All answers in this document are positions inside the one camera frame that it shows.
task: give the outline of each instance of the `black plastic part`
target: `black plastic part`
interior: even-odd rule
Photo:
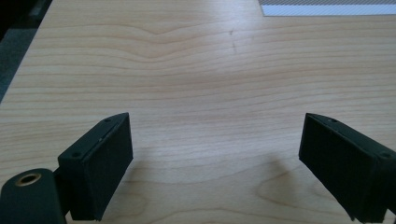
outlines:
[[[62,179],[73,189],[74,220],[102,219],[132,159],[127,113],[102,120],[59,156]]]
[[[1,191],[0,223],[66,223],[51,170],[26,171],[6,182]]]
[[[133,159],[128,113],[103,119],[59,158],[52,172],[35,169],[3,186],[1,224],[65,224],[100,220]]]
[[[396,153],[338,120],[306,114],[300,160],[360,222],[395,213]]]

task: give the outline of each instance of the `wooden table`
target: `wooden table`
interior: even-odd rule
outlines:
[[[0,184],[122,112],[134,161],[102,223],[351,223],[298,160],[304,114],[396,148],[396,17],[54,0],[0,105]]]

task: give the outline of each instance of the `hole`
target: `hole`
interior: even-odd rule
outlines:
[[[18,187],[28,186],[28,185],[35,183],[40,177],[41,177],[41,174],[24,175],[23,177],[18,179],[18,181],[15,185]]]
[[[389,159],[390,157],[392,157],[392,155],[390,155],[388,152],[381,152],[380,155],[384,159]]]
[[[79,157],[80,155],[81,155],[81,153],[75,152],[75,153],[72,154],[72,157]]]
[[[336,120],[336,119],[328,119],[328,121],[331,122],[331,123],[336,123],[336,122],[338,122],[338,120]]]

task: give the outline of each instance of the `black block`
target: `black block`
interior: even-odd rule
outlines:
[[[300,160],[360,222],[395,212],[396,153],[338,120],[306,114]]]
[[[58,162],[72,186],[74,220],[101,220],[133,159],[129,115],[102,120],[62,153]]]

